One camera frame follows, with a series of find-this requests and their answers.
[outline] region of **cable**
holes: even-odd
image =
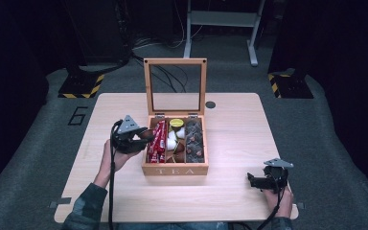
[[[134,41],[134,45],[133,45],[134,48],[133,49],[138,49],[142,46],[147,46],[147,45],[150,44],[150,41],[152,41],[152,38],[149,38],[149,37],[136,38],[136,40]]]
[[[134,54],[132,54],[132,57],[133,58],[135,58],[136,60],[139,60],[139,61],[141,61],[141,62],[143,62],[144,61],[144,59],[142,58],[142,57],[138,57],[138,56],[136,56],[136,55],[134,55]],[[156,65],[155,66],[160,72],[162,72],[164,75],[165,75],[165,77],[167,78],[167,80],[168,80],[168,82],[166,82],[165,80],[162,80],[162,78],[161,77],[159,77],[158,75],[156,75],[155,73],[151,73],[153,76],[155,76],[157,79],[159,79],[160,81],[162,81],[163,83],[165,83],[166,85],[168,85],[168,87],[170,87],[171,89],[172,89],[172,91],[174,92],[174,93],[177,93],[178,91],[175,89],[175,87],[173,86],[173,82],[172,82],[172,78],[175,80],[175,81],[177,81],[178,82],[178,84],[180,84],[181,85],[181,93],[186,93],[187,92],[187,90],[186,90],[186,88],[185,88],[185,86],[187,85],[187,82],[188,82],[188,75],[187,75],[187,73],[182,69],[182,68],[180,68],[180,67],[178,67],[178,66],[176,66],[176,65],[174,65],[174,67],[175,68],[178,68],[178,69],[180,69],[182,72],[183,72],[183,74],[185,75],[185,83],[182,83],[181,82],[181,80],[179,80],[175,75],[173,75],[171,72],[169,72],[168,70],[166,70],[165,68],[163,68],[163,67],[161,67],[161,66],[158,66],[158,65]]]
[[[111,131],[110,131],[110,178],[109,178],[109,211],[108,211],[108,225],[109,230],[113,229],[113,187],[114,187],[114,181],[115,181],[115,154],[117,148],[113,148],[113,133],[115,131],[115,126],[120,126],[122,123],[122,120],[116,122]]]
[[[208,8],[207,8],[207,12],[210,10],[210,7],[211,7],[211,0],[208,1]],[[194,33],[194,35],[191,36],[191,38],[193,38],[194,36],[196,36],[196,34],[198,34],[198,32],[202,29],[204,25],[201,25],[199,27],[199,29]]]
[[[279,184],[278,184],[278,180],[275,179],[273,177],[272,174],[270,174],[271,177],[274,179],[275,184],[276,184],[276,191],[279,191]],[[258,227],[257,230],[262,230],[269,222],[271,222],[271,220],[274,218],[274,216],[276,215],[277,211],[279,211],[280,208],[280,202],[283,199],[283,195],[285,193],[285,189],[283,189],[283,193],[280,195],[280,191],[277,193],[277,204],[274,207],[273,211],[271,212],[270,216],[268,216],[268,218]]]
[[[234,224],[238,224],[238,225],[240,225],[240,226],[242,226],[243,228],[245,228],[245,229],[247,229],[247,230],[252,230],[252,228],[251,227],[249,227],[249,225],[247,225],[246,223],[244,223],[244,222],[230,222],[230,224],[232,225],[231,227],[231,229],[234,229],[233,228],[233,225]]]
[[[176,2],[176,0],[174,0],[174,6],[175,6],[175,11],[177,12],[177,17],[178,17],[178,20],[180,21],[180,26],[181,26],[181,32],[182,32],[182,36],[181,36],[181,41],[179,41],[178,42],[178,44],[177,45],[175,45],[175,46],[169,46],[168,45],[168,47],[170,47],[170,48],[177,48],[178,46],[180,46],[182,43],[183,43],[183,41],[185,40],[184,39],[184,27],[183,27],[183,22],[182,22],[182,20],[181,20],[181,17],[180,17],[180,13],[179,13],[179,11],[178,11],[178,7],[177,7],[177,2]]]

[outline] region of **gray carpet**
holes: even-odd
[[[295,167],[289,182],[300,206],[296,229],[368,229],[368,181],[353,164],[334,133],[321,86],[307,83],[313,100],[276,99],[267,78],[275,37],[264,36],[259,66],[248,60],[244,36],[204,37],[193,43],[193,58],[208,58],[207,92],[255,92],[260,95],[274,140],[283,159]],[[184,45],[152,45],[134,50],[142,58],[181,58]],[[89,66],[95,70],[107,65]],[[60,198],[97,97],[61,99],[67,77],[58,70],[47,79],[50,91],[13,159],[0,175],[0,229],[59,229],[51,201]],[[105,75],[99,94],[145,92],[142,66],[131,60]],[[76,108],[81,126],[68,126]],[[254,229],[259,222],[248,222]],[[235,224],[235,229],[242,229]]]

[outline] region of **wooden table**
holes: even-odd
[[[243,221],[266,219],[271,212],[246,173],[264,177],[264,161],[279,157],[262,103],[253,93],[207,93],[205,109],[207,175],[144,176],[141,156],[115,175],[113,219],[117,222]],[[99,96],[62,197],[55,220],[64,222],[75,200],[93,181],[112,125],[130,115],[140,127],[148,122],[145,93]],[[108,216],[108,199],[102,221]],[[294,205],[292,218],[298,216]]]

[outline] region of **black speaker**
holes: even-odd
[[[117,0],[62,0],[87,63],[129,59],[130,46]]]

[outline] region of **sleeve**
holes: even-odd
[[[292,230],[291,219],[274,218],[271,221],[271,230]]]
[[[107,190],[93,183],[76,200],[61,229],[98,229]]]

